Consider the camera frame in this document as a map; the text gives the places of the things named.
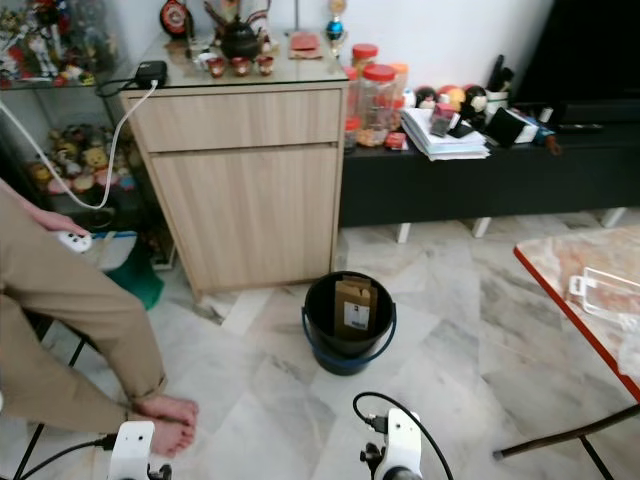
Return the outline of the white handheld controller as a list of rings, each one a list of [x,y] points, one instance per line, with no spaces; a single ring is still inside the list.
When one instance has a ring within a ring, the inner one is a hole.
[[[70,232],[70,230],[55,232],[54,238],[74,253],[86,253],[92,248],[91,236],[81,236],[81,234]]]

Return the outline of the person's left hand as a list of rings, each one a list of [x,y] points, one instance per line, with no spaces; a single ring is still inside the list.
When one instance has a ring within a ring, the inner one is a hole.
[[[59,214],[59,212],[42,210],[40,207],[31,207],[29,215],[38,225],[41,225],[45,230],[50,230],[50,232],[72,233],[83,237],[90,236],[86,229],[79,227],[72,219]]]

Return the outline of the marble pattern folding table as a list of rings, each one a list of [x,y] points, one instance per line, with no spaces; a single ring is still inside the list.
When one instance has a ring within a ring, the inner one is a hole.
[[[568,291],[568,283],[572,275],[579,275],[584,268],[603,270],[640,283],[640,225],[527,239],[513,247],[513,255],[620,379],[636,403],[581,428],[494,451],[493,458],[506,460],[550,445],[577,442],[588,452],[603,479],[614,480],[603,458],[590,443],[589,436],[612,428],[618,422],[640,417],[640,326],[625,328],[586,314],[579,300]]]

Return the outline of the clear plastic packaging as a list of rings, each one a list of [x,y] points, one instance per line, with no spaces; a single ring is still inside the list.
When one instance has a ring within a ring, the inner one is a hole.
[[[579,275],[571,276],[568,291],[586,314],[625,328],[640,326],[640,283],[608,271],[584,268]]]

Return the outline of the black television bench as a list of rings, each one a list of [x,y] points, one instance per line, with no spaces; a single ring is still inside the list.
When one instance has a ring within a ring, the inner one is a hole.
[[[640,207],[640,123],[556,141],[557,154],[522,143],[465,160],[356,148],[343,161],[339,227]]]

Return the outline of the stack of white papers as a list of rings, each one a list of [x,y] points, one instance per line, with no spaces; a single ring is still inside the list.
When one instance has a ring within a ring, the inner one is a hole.
[[[431,109],[404,108],[399,110],[399,118],[412,146],[431,161],[484,159],[490,155],[483,134],[472,131],[463,137],[453,137],[448,133],[458,123],[456,114],[444,134],[433,133],[436,114]]]

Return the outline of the black and white box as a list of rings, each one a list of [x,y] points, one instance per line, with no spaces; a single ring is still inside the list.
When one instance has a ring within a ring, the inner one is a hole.
[[[485,128],[485,136],[504,148],[532,143],[541,132],[536,120],[508,108],[495,110]]]

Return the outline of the black haired round doll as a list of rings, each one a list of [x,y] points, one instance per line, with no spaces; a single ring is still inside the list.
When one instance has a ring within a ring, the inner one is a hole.
[[[488,105],[488,91],[479,84],[471,84],[463,90],[463,99],[460,106],[462,120],[471,125],[484,122],[486,105]]]
[[[433,110],[439,104],[439,93],[433,87],[422,86],[413,91],[413,108]]]

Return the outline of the red yellow round doll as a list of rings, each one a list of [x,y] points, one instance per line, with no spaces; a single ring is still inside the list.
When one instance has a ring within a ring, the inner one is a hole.
[[[445,86],[436,91],[436,104],[458,113],[461,110],[463,101],[465,101],[465,95],[465,90],[456,86],[456,84],[445,84]]]

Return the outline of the white pen cup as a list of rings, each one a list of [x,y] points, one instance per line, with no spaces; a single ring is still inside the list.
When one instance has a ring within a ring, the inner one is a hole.
[[[486,106],[485,114],[497,113],[508,102],[509,90],[511,90],[515,72],[506,65],[506,56],[498,55],[485,83]]]

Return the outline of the glass display shelf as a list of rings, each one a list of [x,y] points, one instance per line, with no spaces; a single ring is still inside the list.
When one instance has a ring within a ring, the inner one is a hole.
[[[104,237],[132,230],[142,239],[148,212],[140,189],[140,152],[123,123],[118,93],[132,84],[132,64],[122,54],[118,67],[93,86],[0,87],[5,154],[15,178],[10,184],[42,209],[60,212],[90,230],[84,253],[100,269]],[[113,184],[82,179],[82,152],[104,146],[114,157]]]

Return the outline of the small red-lid plastic jar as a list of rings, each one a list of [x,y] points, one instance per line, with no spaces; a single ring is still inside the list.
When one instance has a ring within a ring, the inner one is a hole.
[[[378,58],[379,47],[375,44],[355,44],[351,49],[351,67],[356,76],[361,76],[367,65],[374,64]]]

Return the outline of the black teapot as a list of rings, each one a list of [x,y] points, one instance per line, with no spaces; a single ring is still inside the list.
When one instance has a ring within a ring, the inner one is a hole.
[[[236,15],[218,28],[218,40],[224,58],[253,60],[261,54],[262,40],[250,23]]]

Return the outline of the robot model figurines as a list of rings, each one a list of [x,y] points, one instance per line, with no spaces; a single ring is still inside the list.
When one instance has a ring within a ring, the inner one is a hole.
[[[122,59],[105,0],[1,0],[0,87],[93,86]]]

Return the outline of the black television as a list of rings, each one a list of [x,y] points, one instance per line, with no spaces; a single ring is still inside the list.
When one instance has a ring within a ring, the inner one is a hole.
[[[640,100],[640,0],[554,0],[515,100]]]

